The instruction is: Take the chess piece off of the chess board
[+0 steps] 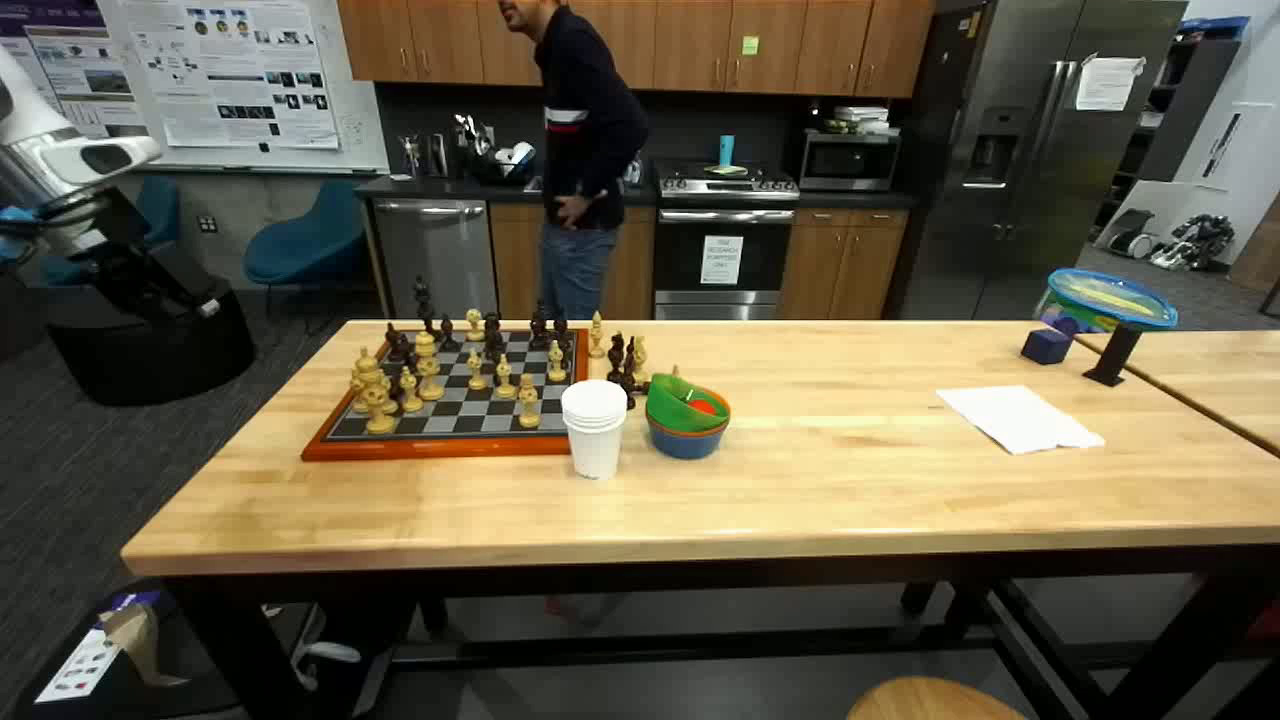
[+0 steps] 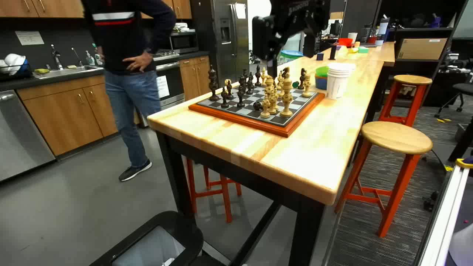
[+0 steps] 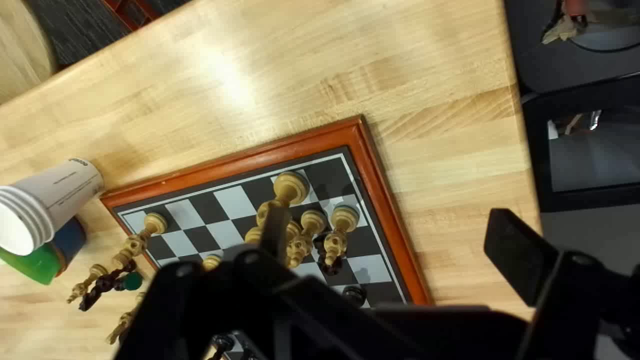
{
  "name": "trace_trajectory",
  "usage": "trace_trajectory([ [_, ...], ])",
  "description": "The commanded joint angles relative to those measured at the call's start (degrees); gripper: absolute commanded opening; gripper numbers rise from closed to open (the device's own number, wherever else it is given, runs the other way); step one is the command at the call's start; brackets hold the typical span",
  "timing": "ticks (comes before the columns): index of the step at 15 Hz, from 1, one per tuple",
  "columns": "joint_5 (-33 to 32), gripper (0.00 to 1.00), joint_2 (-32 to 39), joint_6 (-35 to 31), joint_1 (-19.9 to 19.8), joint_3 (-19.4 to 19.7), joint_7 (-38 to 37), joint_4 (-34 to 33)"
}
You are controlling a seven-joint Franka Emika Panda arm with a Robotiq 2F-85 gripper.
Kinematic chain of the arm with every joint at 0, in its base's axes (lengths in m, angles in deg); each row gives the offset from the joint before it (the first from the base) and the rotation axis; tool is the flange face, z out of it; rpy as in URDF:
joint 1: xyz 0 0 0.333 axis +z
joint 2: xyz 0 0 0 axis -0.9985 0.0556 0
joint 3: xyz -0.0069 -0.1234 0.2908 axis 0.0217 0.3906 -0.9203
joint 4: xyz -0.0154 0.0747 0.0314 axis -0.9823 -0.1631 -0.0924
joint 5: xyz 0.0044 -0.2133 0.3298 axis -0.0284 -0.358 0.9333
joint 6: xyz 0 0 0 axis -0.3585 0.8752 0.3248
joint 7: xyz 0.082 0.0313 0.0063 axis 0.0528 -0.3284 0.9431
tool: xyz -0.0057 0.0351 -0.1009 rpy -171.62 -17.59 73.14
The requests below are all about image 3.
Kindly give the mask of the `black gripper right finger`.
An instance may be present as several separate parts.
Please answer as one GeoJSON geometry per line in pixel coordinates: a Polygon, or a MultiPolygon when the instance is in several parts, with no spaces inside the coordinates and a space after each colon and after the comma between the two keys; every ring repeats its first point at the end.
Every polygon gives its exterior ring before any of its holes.
{"type": "Polygon", "coordinates": [[[483,255],[533,308],[518,360],[596,360],[600,336],[640,358],[638,273],[620,275],[585,253],[555,248],[508,209],[490,210],[483,255]]]}

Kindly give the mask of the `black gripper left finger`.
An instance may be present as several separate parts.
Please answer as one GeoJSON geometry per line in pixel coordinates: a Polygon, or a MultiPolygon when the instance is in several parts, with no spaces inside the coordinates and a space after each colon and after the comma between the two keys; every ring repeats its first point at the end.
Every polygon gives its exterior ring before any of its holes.
{"type": "Polygon", "coordinates": [[[213,271],[161,267],[119,339],[114,360],[203,360],[216,336],[241,332],[262,360],[313,360],[313,336],[294,324],[281,292],[298,276],[255,248],[213,271]]]}

